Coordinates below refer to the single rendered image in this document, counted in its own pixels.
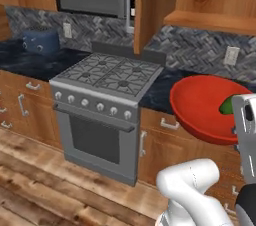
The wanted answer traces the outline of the grey oven door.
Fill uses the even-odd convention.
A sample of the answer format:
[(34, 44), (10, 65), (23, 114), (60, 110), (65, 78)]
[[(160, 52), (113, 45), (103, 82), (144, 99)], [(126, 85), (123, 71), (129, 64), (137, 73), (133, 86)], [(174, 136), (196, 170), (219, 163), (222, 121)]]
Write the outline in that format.
[[(85, 112), (67, 110), (84, 116)], [(67, 161), (83, 166), (118, 182), (134, 186), (137, 181), (139, 124), (123, 120), (109, 123), (132, 125), (135, 130), (126, 133), (114, 128), (57, 112), (60, 138)]]

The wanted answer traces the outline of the grey stove range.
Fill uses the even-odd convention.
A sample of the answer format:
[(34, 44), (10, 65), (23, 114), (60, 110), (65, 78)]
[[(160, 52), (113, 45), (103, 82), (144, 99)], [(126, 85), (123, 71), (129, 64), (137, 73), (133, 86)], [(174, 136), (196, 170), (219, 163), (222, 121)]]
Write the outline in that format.
[[(90, 117), (93, 113), (113, 118), (114, 122), (123, 120), (138, 123), (140, 130), (139, 102), (160, 75), (163, 66), (145, 59), (123, 57), (102, 52), (94, 52), (78, 63), (65, 69), (49, 80), (54, 104), (60, 104), (66, 110), (85, 112)], [(55, 93), (62, 97), (56, 100)], [(73, 103), (68, 96), (73, 95)], [(88, 106), (81, 105), (87, 99)], [(97, 104), (103, 103), (104, 110), (98, 111)], [(111, 115), (111, 107), (118, 109)], [(130, 111), (132, 116), (126, 120), (124, 112)]]

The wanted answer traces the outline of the blue toaster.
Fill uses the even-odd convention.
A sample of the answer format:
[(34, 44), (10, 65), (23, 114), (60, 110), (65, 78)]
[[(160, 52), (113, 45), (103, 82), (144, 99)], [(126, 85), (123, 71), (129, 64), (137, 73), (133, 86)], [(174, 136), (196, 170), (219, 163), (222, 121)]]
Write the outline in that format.
[(22, 41), (26, 51), (41, 55), (52, 54), (60, 49), (58, 32), (52, 28), (25, 29), (22, 33)]

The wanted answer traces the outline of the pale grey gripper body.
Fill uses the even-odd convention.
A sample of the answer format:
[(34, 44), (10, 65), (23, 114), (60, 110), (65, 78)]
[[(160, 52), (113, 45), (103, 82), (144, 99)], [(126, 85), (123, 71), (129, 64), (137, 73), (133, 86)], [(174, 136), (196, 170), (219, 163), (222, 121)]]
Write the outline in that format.
[(235, 95), (232, 107), (238, 138), (256, 135), (256, 94)]

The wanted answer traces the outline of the white wall outlet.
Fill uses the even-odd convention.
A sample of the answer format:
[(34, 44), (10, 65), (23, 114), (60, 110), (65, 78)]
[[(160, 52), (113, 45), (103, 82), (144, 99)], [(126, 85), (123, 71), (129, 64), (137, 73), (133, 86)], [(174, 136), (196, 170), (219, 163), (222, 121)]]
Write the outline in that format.
[(64, 36), (66, 38), (69, 38), (69, 39), (72, 38), (72, 29), (71, 29), (71, 24), (70, 23), (64, 23), (63, 24), (63, 31), (64, 31)]
[(231, 47), (228, 46), (225, 57), (224, 57), (224, 64), (225, 65), (230, 65), (230, 66), (235, 66), (238, 58), (240, 48), (239, 47)]

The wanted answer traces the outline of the open wooden cabinet door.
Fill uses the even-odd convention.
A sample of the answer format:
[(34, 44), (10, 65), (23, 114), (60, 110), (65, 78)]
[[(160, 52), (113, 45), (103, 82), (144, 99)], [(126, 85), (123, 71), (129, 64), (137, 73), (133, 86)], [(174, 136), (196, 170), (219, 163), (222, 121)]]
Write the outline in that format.
[(173, 12), (176, 0), (135, 0), (134, 53), (141, 54), (151, 38)]

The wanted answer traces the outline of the red bowl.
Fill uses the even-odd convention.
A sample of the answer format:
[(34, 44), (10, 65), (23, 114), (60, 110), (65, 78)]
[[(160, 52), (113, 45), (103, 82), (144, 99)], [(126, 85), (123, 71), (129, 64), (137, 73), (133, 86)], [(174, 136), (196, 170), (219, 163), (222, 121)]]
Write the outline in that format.
[(193, 75), (170, 89), (170, 105), (181, 126), (191, 135), (211, 144), (238, 143), (232, 132), (232, 114), (222, 114), (222, 103), (233, 95), (251, 94), (241, 84), (213, 75)]

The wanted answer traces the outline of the wooden drawer front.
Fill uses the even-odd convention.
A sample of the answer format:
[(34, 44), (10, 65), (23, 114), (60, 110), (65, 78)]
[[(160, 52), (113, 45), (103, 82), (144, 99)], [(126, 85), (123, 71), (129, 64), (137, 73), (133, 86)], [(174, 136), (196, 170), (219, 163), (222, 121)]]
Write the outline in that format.
[(188, 133), (181, 127), (178, 128), (178, 130), (171, 130), (168, 128), (161, 127), (160, 122), (161, 118), (165, 118), (166, 122), (169, 124), (175, 124), (178, 122), (174, 115), (166, 114), (159, 111), (154, 111), (147, 108), (141, 109), (141, 127), (142, 128), (148, 128), (151, 130), (160, 131), (163, 133), (168, 133), (170, 135), (175, 135), (181, 138), (188, 138)]
[[(34, 86), (40, 84), (41, 88), (37, 91), (30, 90), (26, 88), (28, 82), (32, 82)], [(0, 101), (14, 103), (18, 94), (27, 95), (35, 101), (52, 103), (48, 82), (0, 70)]]

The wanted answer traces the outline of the green avocado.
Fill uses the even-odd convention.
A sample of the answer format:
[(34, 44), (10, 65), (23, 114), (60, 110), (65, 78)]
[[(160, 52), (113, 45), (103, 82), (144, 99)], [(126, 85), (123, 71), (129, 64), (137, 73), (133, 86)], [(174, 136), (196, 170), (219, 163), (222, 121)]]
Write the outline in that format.
[(223, 115), (230, 115), (233, 113), (233, 107), (232, 107), (232, 97), (229, 96), (226, 98), (221, 106), (219, 107), (219, 111)]

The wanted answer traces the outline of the open wooden wall cabinet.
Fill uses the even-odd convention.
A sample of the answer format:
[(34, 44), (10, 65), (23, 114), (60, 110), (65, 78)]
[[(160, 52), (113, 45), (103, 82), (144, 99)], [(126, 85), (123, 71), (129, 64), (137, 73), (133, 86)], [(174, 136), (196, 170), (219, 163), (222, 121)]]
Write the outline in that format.
[(256, 0), (176, 0), (164, 23), (256, 36)]

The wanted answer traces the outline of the wooden base cabinet door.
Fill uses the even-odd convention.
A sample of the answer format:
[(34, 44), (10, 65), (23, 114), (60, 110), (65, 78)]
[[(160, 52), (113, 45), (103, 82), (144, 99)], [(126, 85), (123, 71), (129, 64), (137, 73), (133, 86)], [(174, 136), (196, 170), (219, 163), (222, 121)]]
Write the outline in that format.
[(222, 204), (234, 205), (236, 196), (232, 195), (232, 185), (239, 192), (245, 181), (240, 171), (240, 155), (232, 146), (185, 139), (148, 128), (143, 130), (147, 137), (144, 140), (146, 154), (139, 158), (140, 181), (155, 185), (160, 170), (193, 159), (209, 158), (217, 164), (220, 178), (206, 194), (218, 198)]
[(59, 136), (59, 130), (57, 126), (56, 113), (53, 110), (53, 102), (48, 104), (43, 101), (35, 101), (24, 95), (23, 105), (26, 110), (29, 111), (29, 115), (22, 116), (25, 120), (26, 133), (29, 137), (35, 140), (41, 141), (47, 145), (61, 149), (61, 141)]

